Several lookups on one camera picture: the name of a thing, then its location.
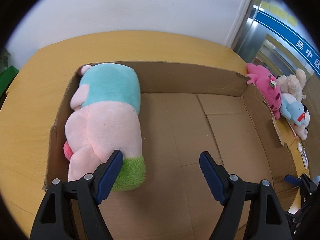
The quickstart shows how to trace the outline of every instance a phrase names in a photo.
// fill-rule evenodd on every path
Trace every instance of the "stuffed animal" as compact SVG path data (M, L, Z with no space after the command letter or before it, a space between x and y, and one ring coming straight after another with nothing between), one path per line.
M301 138L301 140L305 140L309 133L307 126L310 123L310 114L308 110L306 111L305 120L306 120L306 124L303 124L301 126L297 126L296 124L294 124L292 126L293 130Z
M296 75L282 75L278 76L276 80L282 93L289 93L293 95L299 102L301 102L303 98L306 98L306 96L302 94L306 81L306 74L300 68L296 69Z
M247 64L248 74L251 79L248 84L253 83L260 90L266 99L276 119L280 118L280 107L282 103L281 91L277 86L276 78L268 69L263 66L252 63Z
M307 107L289 93L282 93L280 112L292 126L308 125L306 120Z
M137 74L130 67L114 63L86 65L78 73L83 77L70 102L74 112L65 125L64 150L70 157L68 180L93 173L114 150L120 150L124 162L113 189L140 186L145 164Z
M315 177L315 179L313 180L313 182L318 186L318 185L319 185L319 182L320 182L320 176L317 175L317 176Z

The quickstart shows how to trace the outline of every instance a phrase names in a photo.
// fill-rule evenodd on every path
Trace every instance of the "blue plush toy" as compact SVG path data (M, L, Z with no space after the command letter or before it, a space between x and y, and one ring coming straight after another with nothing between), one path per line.
M294 126L308 125L305 115L307 108L289 93L282 93L280 113Z

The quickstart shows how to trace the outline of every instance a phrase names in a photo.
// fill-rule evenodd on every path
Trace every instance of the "white wall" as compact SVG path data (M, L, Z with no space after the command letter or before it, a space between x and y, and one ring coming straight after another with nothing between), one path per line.
M18 69L40 48L115 30L189 35L230 46L250 0L41 0L11 36Z

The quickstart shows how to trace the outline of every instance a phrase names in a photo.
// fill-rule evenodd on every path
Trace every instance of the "yellow wooden table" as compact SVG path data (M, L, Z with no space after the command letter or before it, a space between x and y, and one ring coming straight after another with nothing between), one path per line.
M207 65L246 74L245 62L231 49L171 33L95 33L40 49L12 82L0 111L0 190L26 235L44 196L50 128L74 71L91 62L141 60ZM293 145L289 126L281 120L278 125L285 142ZM299 154L293 147L298 174L308 174Z

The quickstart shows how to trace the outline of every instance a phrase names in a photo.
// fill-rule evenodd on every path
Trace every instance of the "metal screw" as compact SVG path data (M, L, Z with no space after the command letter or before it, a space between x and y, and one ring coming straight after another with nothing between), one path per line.
M270 185L270 182L269 182L268 180L264 179L264 180L262 181L262 184L263 184L264 186L269 186L269 185Z
M229 176L229 179L231 179L232 181L237 181L238 180L238 176L237 175L234 175L234 174L231 174Z
M56 178L52 181L52 184L57 185L60 182L60 179Z
M91 173L87 173L85 176L84 176L84 179L85 180L90 180L93 178L93 175Z

